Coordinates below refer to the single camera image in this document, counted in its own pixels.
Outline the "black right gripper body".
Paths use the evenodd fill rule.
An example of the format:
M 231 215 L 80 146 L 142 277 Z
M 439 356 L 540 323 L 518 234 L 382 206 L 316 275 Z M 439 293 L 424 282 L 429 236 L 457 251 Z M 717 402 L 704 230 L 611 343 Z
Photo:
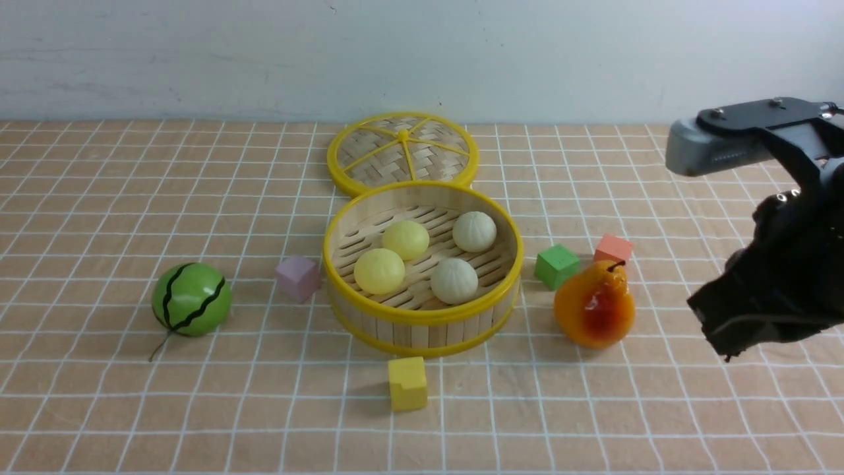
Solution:
M 770 195 L 752 220 L 752 243 L 727 259 L 725 274 L 742 277 L 762 313 L 841 317 L 842 188 Z M 768 297 L 783 309 L 768 309 Z

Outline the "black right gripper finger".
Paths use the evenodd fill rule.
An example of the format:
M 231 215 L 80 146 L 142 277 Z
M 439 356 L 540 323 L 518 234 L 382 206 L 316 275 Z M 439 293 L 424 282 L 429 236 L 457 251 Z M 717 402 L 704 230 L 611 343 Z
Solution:
M 842 323 L 842 303 L 791 294 L 766 279 L 719 277 L 687 299 L 712 349 L 727 360 L 763 343 L 791 343 Z

